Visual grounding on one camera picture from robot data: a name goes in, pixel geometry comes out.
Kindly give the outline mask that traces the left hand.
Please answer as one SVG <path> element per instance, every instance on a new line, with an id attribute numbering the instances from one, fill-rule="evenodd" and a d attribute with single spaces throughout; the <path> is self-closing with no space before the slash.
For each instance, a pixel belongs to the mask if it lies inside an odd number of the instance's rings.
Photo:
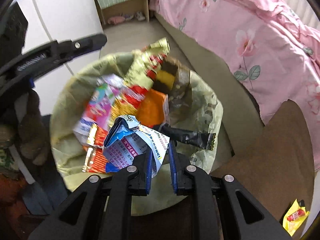
<path id="1" fill-rule="evenodd" d="M 51 150 L 49 132 L 39 110 L 39 96 L 34 90 L 28 93 L 27 112 L 18 126 L 21 154 L 34 165 L 43 165 Z"/>

